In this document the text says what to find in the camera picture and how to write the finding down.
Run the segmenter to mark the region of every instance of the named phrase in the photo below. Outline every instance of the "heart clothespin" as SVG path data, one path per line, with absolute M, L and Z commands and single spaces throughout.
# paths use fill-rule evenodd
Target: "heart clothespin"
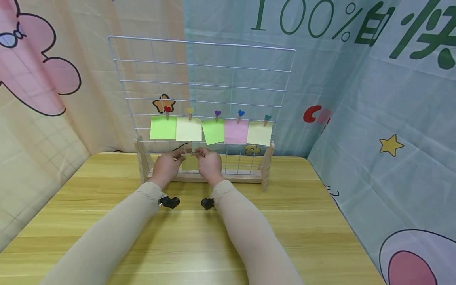
M 164 109 L 165 112 L 166 112 L 166 119 L 169 120 L 169 119 L 170 119 L 171 107 L 165 106 L 163 109 Z
M 264 125 L 263 126 L 266 126 L 266 124 L 268 123 L 268 121 L 272 118 L 271 115 L 266 115 L 264 116 Z
M 238 116 L 238 123 L 239 123 L 239 122 L 241 121 L 241 117 L 244 116 L 245 112 L 239 110 L 239 111 L 238 111 L 238 114 L 239 114 L 239 116 Z
M 219 111 L 219 110 L 216 110 L 214 113 L 215 113 L 215 121 L 218 122 L 218 117 L 220 116 L 220 114 L 221 114 L 222 112 Z
M 193 114 L 193 108 L 187 108 L 187 112 L 188 112 L 188 120 L 191 121 L 192 120 L 192 114 Z

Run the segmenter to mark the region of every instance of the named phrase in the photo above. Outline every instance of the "black clip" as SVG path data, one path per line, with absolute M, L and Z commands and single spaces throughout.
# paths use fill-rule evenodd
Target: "black clip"
M 179 198 L 174 197 L 174 198 L 170 199 L 168 196 L 163 197 L 162 199 L 158 200 L 158 202 L 161 205 L 165 206 L 166 208 L 171 208 L 171 209 L 176 208 L 181 203 Z
M 201 206 L 207 210 L 214 207 L 214 200 L 210 198 L 204 198 L 201 200 Z

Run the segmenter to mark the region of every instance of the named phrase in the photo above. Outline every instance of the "hand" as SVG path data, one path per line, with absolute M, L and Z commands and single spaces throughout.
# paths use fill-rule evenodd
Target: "hand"
M 195 151 L 199 162 L 198 170 L 211 188 L 225 180 L 222 175 L 222 158 L 217 152 L 202 147 L 198 147 Z
M 154 164 L 154 171 L 149 182 L 154 182 L 161 189 L 164 189 L 171 180 L 177 176 L 179 166 L 185 160 L 185 151 L 169 151 L 157 158 Z

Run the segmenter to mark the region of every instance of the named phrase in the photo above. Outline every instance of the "star decoration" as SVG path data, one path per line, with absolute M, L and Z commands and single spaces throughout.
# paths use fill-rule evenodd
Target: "star decoration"
M 246 145 L 245 147 L 245 154 L 251 155 L 253 153 L 258 154 L 261 152 L 261 149 L 256 145 Z
M 397 135 L 393 135 L 387 140 L 380 139 L 382 143 L 382 149 L 380 152 L 389 152 L 392 156 L 396 156 L 396 150 L 404 147 L 403 144 L 397 141 Z
M 176 103 L 176 101 L 171 99 L 166 94 L 162 94 L 159 99 L 154 100 L 152 102 L 152 104 L 155 106 L 155 108 L 157 108 L 157 111 L 160 114 L 163 114 L 163 112 L 165 111 L 164 110 L 165 107 L 171 108 L 170 112 L 173 112 L 174 111 L 174 107 L 173 106 L 174 106 L 175 103 Z

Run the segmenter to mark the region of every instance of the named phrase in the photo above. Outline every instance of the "wire grid panel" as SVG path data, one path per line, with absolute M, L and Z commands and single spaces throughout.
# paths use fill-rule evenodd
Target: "wire grid panel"
M 211 120 L 220 110 L 219 118 L 226 120 L 237 119 L 242 110 L 243 119 L 263 121 L 268 114 L 269 122 L 277 123 L 296 50 L 129 36 L 109 36 L 109 47 L 147 154 L 208 147 L 222 155 L 225 174 L 259 174 L 265 147 L 257 153 L 254 145 L 149 139 L 150 117 L 165 115 L 164 107 L 170 106 L 170 116 L 187 117 L 187 108 L 193 108 L 194 118 Z M 148 161 L 149 169 L 153 164 Z

